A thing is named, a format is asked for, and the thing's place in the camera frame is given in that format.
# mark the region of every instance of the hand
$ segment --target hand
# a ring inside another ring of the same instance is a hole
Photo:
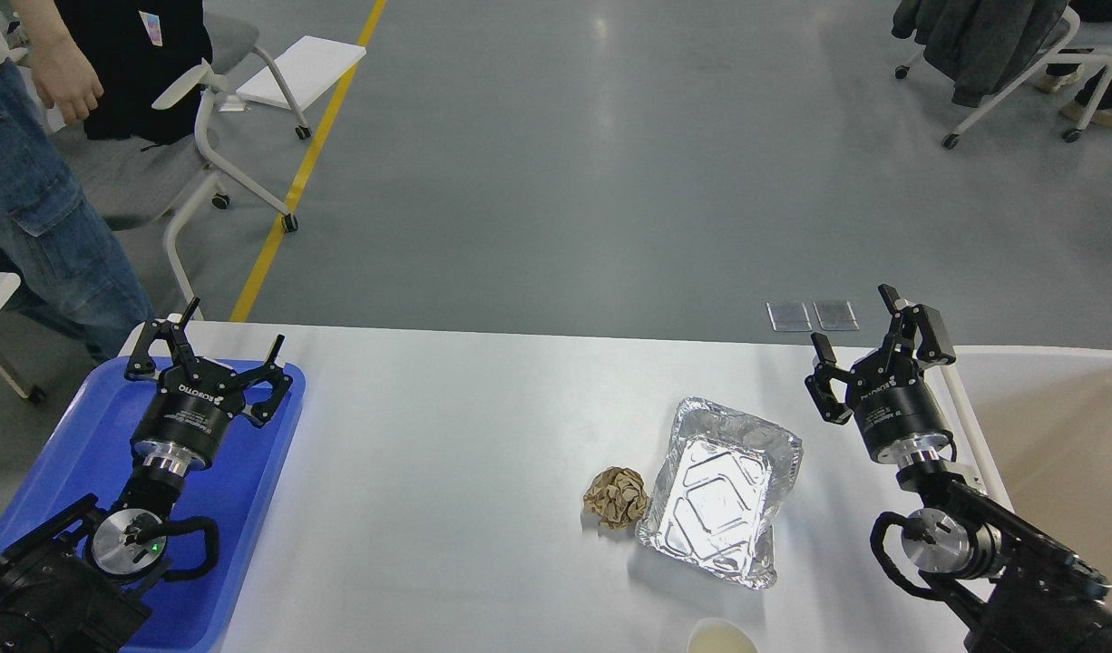
[[[105,95],[96,70],[71,37],[33,42],[30,66],[44,107],[60,107],[67,125],[85,120],[96,109],[96,99]]]

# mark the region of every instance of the white board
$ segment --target white board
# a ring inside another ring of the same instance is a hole
[[[287,86],[298,107],[308,107],[328,88],[335,86],[345,71],[356,66],[367,53],[366,48],[350,42],[328,41],[326,38],[302,37],[277,59]],[[258,71],[248,82],[238,88],[238,96],[245,100],[289,108],[286,96],[270,75],[269,69]]]

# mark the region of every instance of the black cable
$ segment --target black cable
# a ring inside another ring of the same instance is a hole
[[[196,531],[205,531],[205,561],[200,565],[191,567],[191,570],[170,570],[165,572],[163,576],[165,582],[191,582],[191,580],[200,578],[205,574],[208,574],[212,567],[217,566],[217,555],[219,555],[217,522],[209,517],[189,517],[188,520],[178,522],[165,522],[163,524],[141,528],[135,542],[137,544],[146,544],[146,542],[161,536],[183,536],[183,534],[196,533]]]
[[[917,586],[917,584],[910,582],[907,576],[904,576],[898,571],[895,562],[887,555],[887,551],[883,546],[883,541],[886,538],[887,528],[891,526],[907,527],[907,517],[898,515],[898,513],[881,513],[878,520],[874,521],[874,527],[871,528],[871,553],[874,554],[875,561],[878,561],[878,565],[883,567],[883,573],[887,574],[887,578],[891,578],[891,582],[895,583],[900,590],[913,597],[942,601],[942,597],[935,591],[931,590],[931,587]]]
[[[947,443],[943,446],[951,447],[951,462],[954,463],[959,458],[959,449],[955,449],[955,435],[947,434]]]

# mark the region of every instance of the shoe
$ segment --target shoe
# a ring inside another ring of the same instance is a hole
[[[1080,122],[1081,117],[1084,115],[1084,107],[1075,103],[1075,100],[1068,102],[1063,108],[1061,108],[1061,116],[1064,116],[1068,120],[1073,120],[1073,122]],[[1106,127],[1112,129],[1112,108],[1111,109],[1095,109],[1092,115],[1092,125],[1099,125],[1100,127]]]
[[[1049,96],[1054,96],[1056,92],[1061,91],[1061,88],[1080,79],[1080,76],[1082,75],[1084,75],[1084,63],[1075,67],[1075,70],[1068,75],[1044,75],[1037,80],[1036,83],[1034,83],[1034,86],[1037,91],[1046,92]]]

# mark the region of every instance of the yellow floor line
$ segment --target yellow floor line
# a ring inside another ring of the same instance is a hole
[[[378,18],[383,16],[383,8],[385,6],[386,0],[375,0],[374,8],[370,9],[370,17],[367,17],[367,24],[364,26],[361,33],[358,34],[358,46],[365,47],[370,41],[370,36],[375,33],[375,26],[378,24]],[[298,174],[294,176],[290,190],[286,192],[286,206],[290,207],[291,211],[298,209],[298,201],[302,198],[302,191],[307,189],[307,181],[315,169],[315,164],[318,162],[322,145],[327,144],[327,137],[331,132],[331,128],[335,127],[337,111],[342,106],[346,91],[350,88],[350,80],[354,79],[354,71],[357,68],[358,66],[350,67],[350,70],[346,71],[346,75],[339,79],[335,88],[335,96],[331,96],[331,103],[327,107],[327,112],[322,116],[322,120],[320,120],[318,129],[315,131],[310,149],[307,150],[307,156],[302,157],[302,165],[298,166]],[[254,301],[258,300],[258,293],[262,288],[262,281],[266,280],[266,274],[269,273],[270,265],[274,264],[274,255],[277,255],[278,248],[281,245],[282,215],[279,214],[274,219],[274,228],[270,228],[269,236],[266,237],[266,243],[262,244],[261,253],[258,253],[258,260],[255,261],[254,269],[250,269],[249,277],[246,278],[246,285],[241,288],[241,294],[238,295],[238,301],[234,305],[234,313],[229,314],[229,321],[246,321],[246,318],[249,317],[249,309],[252,309]]]

